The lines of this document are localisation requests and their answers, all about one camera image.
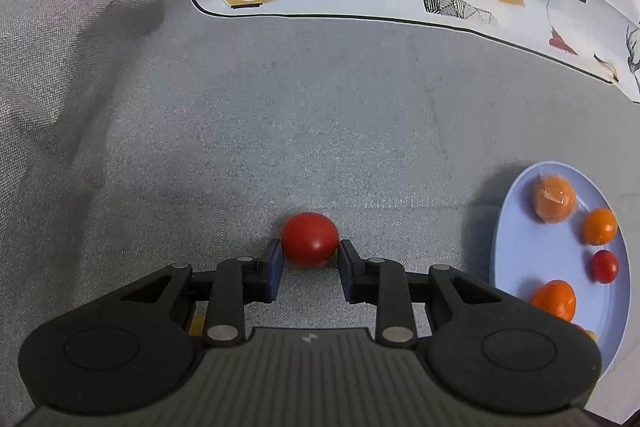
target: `blue plate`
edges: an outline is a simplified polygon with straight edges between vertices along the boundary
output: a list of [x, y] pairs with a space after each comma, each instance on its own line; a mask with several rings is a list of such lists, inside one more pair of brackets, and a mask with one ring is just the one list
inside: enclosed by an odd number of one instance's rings
[[[578, 208], [562, 223], [544, 223], [533, 208], [533, 187], [544, 174], [559, 174], [575, 189]], [[622, 343], [631, 280], [620, 228], [616, 237], [602, 247], [584, 245], [580, 240], [585, 215], [602, 207], [610, 208], [596, 185], [577, 169], [558, 162], [540, 162], [526, 169], [511, 185], [500, 211], [492, 248], [491, 282], [528, 301], [544, 283], [567, 281], [577, 299], [572, 322], [596, 333], [604, 374]], [[594, 282], [590, 275], [589, 260], [602, 248], [612, 251], [620, 263], [618, 277], [611, 284]]]

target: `gray fabric surface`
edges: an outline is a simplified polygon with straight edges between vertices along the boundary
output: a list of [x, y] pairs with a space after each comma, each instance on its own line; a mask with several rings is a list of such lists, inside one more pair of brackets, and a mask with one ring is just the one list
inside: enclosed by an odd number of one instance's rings
[[[486, 279], [508, 186], [552, 158], [600, 185], [633, 270], [639, 128], [617, 89], [448, 30], [0, 0], [0, 425], [30, 410], [17, 351], [38, 324], [171, 260], [254, 253], [299, 210], [330, 216], [364, 257]], [[287, 267], [278, 301], [247, 309], [249, 325], [373, 320], [328, 269]], [[640, 403], [618, 376], [639, 333], [632, 318], [594, 395], [617, 421]]]

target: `black border line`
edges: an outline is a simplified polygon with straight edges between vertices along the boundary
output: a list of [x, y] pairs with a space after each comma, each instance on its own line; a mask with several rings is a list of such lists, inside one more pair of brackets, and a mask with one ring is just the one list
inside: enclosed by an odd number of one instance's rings
[[[579, 73], [583, 73], [583, 74], [585, 74], [587, 76], [590, 76], [591, 78], [595, 78], [596, 80], [601, 81], [603, 84], [606, 84], [607, 86], [613, 86], [614, 85], [613, 82], [605, 80], [604, 78], [598, 76], [597, 74], [591, 73], [591, 71], [586, 71], [586, 70], [583, 70], [583, 69], [579, 68], [578, 66], [574, 66], [572, 64], [568, 64], [567, 62], [563, 62], [559, 58], [550, 57], [549, 55], [545, 55], [545, 54], [543, 54], [543, 53], [541, 53], [539, 51], [532, 50], [530, 48], [526, 48], [526, 47], [521, 46], [519, 44], [515, 44], [514, 42], [504, 41], [504, 40], [499, 39], [497, 37], [492, 37], [490, 35], [485, 35], [484, 33], [481, 33], [481, 32], [476, 31], [476, 30], [472, 30], [471, 28], [461, 28], [461, 27], [458, 27], [458, 26], [449, 26], [449, 25], [446, 25], [446, 24], [430, 23], [430, 22], [424, 22], [424, 21], [415, 21], [415, 20], [409, 20], [409, 19], [397, 19], [397, 18], [393, 18], [393, 17], [375, 17], [375, 16], [364, 16], [364, 15], [281, 14], [281, 13], [247, 13], [247, 14], [239, 14], [239, 15], [229, 15], [229, 14], [215, 13], [215, 12], [210, 12], [208, 10], [205, 10], [202, 6], [200, 6], [200, 4], [198, 4], [197, 0], [191, 0], [191, 2], [193, 3], [193, 5], [200, 12], [204, 13], [205, 15], [209, 15], [209, 16], [212, 16], [212, 17], [222, 17], [222, 18], [225, 18], [225, 19], [238, 19], [238, 18], [250, 18], [250, 17], [281, 17], [281, 18], [284, 18], [284, 19], [347, 19], [347, 20], [365, 20], [365, 21], [391, 22], [391, 23], [399, 23], [399, 24], [411, 24], [411, 25], [414, 25], [414, 26], [426, 26], [426, 27], [430, 27], [430, 28], [444, 28], [444, 29], [447, 29], [447, 30], [458, 31], [458, 32], [463, 32], [463, 33], [469, 33], [471, 35], [476, 35], [478, 37], [485, 38], [485, 39], [487, 39], [489, 41], [498, 42], [498, 43], [503, 44], [505, 46], [509, 46], [511, 48], [516, 48], [517, 50], [528, 52], [528, 53], [531, 53], [533, 55], [537, 55], [538, 57], [546, 58], [547, 60], [551, 60], [552, 62], [555, 62], [556, 64], [560, 64], [561, 66], [569, 68], [570, 70], [578, 71]], [[636, 102], [635, 100], [631, 100], [631, 102], [640, 104], [640, 102]]]

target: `orange cherry tomato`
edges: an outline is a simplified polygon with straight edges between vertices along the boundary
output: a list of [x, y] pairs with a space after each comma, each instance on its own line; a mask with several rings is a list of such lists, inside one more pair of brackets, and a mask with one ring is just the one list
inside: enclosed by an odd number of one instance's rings
[[578, 324], [574, 324], [574, 326], [576, 328], [578, 328], [580, 331], [583, 331], [584, 333], [586, 333], [587, 335], [589, 335], [589, 338], [595, 342], [596, 344], [598, 343], [598, 337], [595, 333], [593, 333], [593, 331], [591, 330], [585, 330], [582, 326], [578, 325]]
[[575, 315], [575, 292], [567, 281], [549, 281], [540, 286], [530, 303], [566, 321], [571, 321]]
[[608, 208], [596, 208], [582, 223], [582, 238], [588, 245], [606, 245], [617, 233], [618, 220]]

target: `peeled orange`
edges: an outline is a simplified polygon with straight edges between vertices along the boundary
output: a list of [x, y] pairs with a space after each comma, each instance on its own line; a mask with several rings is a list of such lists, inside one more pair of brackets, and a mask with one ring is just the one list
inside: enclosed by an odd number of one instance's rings
[[566, 321], [570, 321], [575, 315], [575, 292], [567, 281], [549, 281], [540, 286], [530, 303]]
[[577, 198], [562, 176], [544, 176], [533, 189], [536, 214], [548, 223], [560, 223], [574, 211]]
[[618, 220], [608, 208], [596, 208], [582, 223], [582, 238], [587, 245], [606, 245], [618, 233]]

